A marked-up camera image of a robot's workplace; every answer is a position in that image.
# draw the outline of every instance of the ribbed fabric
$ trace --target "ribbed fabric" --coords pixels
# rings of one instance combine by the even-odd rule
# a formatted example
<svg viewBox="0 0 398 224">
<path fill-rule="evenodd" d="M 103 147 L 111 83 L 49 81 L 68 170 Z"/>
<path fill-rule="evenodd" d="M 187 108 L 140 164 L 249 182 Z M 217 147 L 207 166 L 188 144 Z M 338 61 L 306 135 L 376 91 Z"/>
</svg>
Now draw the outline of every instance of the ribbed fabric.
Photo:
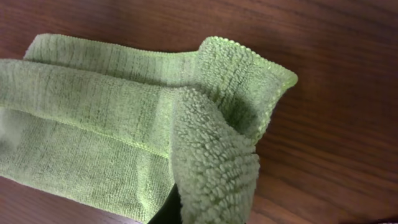
<svg viewBox="0 0 398 224">
<path fill-rule="evenodd" d="M 184 223 L 243 223 L 254 145 L 296 81 L 219 37 L 166 54 L 38 35 L 0 61 L 0 174 L 141 222 L 176 183 Z"/>
</svg>

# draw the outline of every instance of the folded towel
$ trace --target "folded towel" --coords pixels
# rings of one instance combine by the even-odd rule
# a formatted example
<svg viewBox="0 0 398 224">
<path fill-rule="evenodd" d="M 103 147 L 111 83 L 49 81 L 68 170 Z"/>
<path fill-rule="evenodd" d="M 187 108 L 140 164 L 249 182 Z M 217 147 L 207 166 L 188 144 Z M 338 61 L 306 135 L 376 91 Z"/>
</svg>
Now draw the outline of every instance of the folded towel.
<svg viewBox="0 0 398 224">
<path fill-rule="evenodd" d="M 176 183 L 184 223 L 244 223 L 254 145 L 296 81 L 219 37 L 168 54 L 38 35 L 0 60 L 0 175 L 140 222 Z"/>
</svg>

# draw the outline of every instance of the dark wood surface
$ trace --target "dark wood surface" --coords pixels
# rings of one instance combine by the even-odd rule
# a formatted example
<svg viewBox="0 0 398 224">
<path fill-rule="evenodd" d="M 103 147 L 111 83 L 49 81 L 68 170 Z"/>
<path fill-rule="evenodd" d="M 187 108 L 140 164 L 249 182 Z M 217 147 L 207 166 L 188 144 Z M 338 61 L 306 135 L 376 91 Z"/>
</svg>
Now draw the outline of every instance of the dark wood surface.
<svg viewBox="0 0 398 224">
<path fill-rule="evenodd" d="M 398 1 L 1 0 L 0 58 L 40 33 L 146 50 L 218 35 L 296 72 L 257 145 L 249 223 L 398 215 Z M 0 179 L 0 223 L 133 223 Z"/>
</svg>

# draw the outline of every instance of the microfiber cloth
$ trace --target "microfiber cloth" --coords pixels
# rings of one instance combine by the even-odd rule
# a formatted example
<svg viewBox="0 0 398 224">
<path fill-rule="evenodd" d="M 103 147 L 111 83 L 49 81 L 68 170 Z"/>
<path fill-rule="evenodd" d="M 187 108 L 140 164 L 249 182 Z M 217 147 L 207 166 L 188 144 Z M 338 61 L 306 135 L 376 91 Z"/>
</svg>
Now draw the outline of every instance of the microfiber cloth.
<svg viewBox="0 0 398 224">
<path fill-rule="evenodd" d="M 241 224 L 254 145 L 296 82 L 220 37 L 168 54 L 38 35 L 0 60 L 0 175 L 144 223 L 177 184 L 183 223 Z"/>
</svg>

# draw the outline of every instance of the textured fabric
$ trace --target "textured fabric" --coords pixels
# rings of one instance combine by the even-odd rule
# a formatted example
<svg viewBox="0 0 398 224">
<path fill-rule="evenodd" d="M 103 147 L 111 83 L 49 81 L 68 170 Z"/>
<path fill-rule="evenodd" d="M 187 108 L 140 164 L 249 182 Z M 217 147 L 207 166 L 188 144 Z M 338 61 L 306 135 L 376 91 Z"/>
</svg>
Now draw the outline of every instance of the textured fabric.
<svg viewBox="0 0 398 224">
<path fill-rule="evenodd" d="M 254 145 L 296 81 L 219 37 L 167 54 L 38 35 L 0 61 L 0 174 L 141 222 L 176 183 L 184 223 L 243 223 Z"/>
</svg>

